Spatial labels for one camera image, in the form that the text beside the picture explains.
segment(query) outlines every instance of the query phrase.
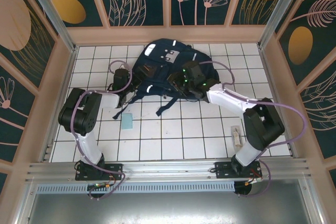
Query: metal vent grill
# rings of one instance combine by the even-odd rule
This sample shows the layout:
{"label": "metal vent grill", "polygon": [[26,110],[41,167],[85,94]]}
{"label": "metal vent grill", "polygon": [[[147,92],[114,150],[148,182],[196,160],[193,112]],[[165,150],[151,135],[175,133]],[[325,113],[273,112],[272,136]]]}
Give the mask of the metal vent grill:
{"label": "metal vent grill", "polygon": [[[88,184],[39,185],[38,194],[87,194]],[[110,188],[99,188],[93,194],[104,194]],[[198,191],[234,191],[234,182],[191,182],[191,183],[127,183],[115,193],[185,193]]]}

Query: backpack strap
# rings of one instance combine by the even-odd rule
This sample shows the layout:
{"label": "backpack strap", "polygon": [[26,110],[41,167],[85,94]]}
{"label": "backpack strap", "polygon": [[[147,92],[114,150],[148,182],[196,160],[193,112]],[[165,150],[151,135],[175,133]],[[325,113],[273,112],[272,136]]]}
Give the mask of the backpack strap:
{"label": "backpack strap", "polygon": [[143,94],[139,94],[138,92],[136,93],[136,95],[131,99],[131,101],[126,105],[125,108],[123,108],[121,111],[119,111],[114,117],[112,117],[113,119],[117,119],[119,117],[119,115],[125,111],[125,109],[128,107],[128,105],[135,103],[137,100],[141,100],[143,98]]}
{"label": "backpack strap", "polygon": [[178,100],[178,98],[173,98],[172,100],[169,101],[165,106],[162,106],[159,108],[159,110],[156,112],[157,116],[160,116],[163,111],[169,109],[173,104]]}

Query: gray metal surface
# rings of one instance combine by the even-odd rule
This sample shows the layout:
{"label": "gray metal surface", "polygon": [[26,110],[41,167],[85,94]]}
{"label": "gray metal surface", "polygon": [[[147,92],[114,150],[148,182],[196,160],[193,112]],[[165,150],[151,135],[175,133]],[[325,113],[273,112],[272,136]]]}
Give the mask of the gray metal surface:
{"label": "gray metal surface", "polygon": [[[37,194],[87,194],[88,184],[44,184],[38,185]],[[114,187],[99,188],[93,194],[105,194]],[[172,182],[172,183],[123,183],[114,192],[136,193],[191,193],[200,191],[235,191],[233,181]]]}
{"label": "gray metal surface", "polygon": [[247,224],[310,223],[297,181],[272,182],[261,197],[232,192],[115,194],[102,201],[87,195],[37,195],[32,224]]}

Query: dark blue backpack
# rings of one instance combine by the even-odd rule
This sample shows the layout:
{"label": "dark blue backpack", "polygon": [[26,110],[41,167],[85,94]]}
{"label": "dark blue backpack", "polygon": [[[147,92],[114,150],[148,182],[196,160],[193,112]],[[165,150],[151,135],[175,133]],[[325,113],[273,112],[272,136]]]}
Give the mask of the dark blue backpack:
{"label": "dark blue backpack", "polygon": [[[139,66],[149,66],[153,69],[153,74],[150,77],[147,76],[141,82],[135,96],[128,104],[133,104],[147,95],[172,97],[173,99],[167,105],[159,108],[156,112],[160,116],[163,111],[169,109],[178,99],[198,100],[193,93],[189,93],[187,96],[182,95],[167,80],[171,74],[181,72],[182,66],[191,60],[202,62],[211,61],[211,58],[176,40],[159,39],[149,43],[135,62],[132,71],[134,73]],[[200,65],[200,68],[207,78],[219,80],[218,72],[212,64],[203,64]],[[125,109],[122,109],[113,118],[118,118]]]}

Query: small light blue card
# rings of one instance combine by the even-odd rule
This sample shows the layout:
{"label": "small light blue card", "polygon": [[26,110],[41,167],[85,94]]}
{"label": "small light blue card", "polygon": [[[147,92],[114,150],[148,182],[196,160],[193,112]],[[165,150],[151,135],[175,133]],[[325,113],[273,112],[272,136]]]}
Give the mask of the small light blue card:
{"label": "small light blue card", "polygon": [[133,115],[126,113],[121,115],[121,129],[128,130],[133,128]]}

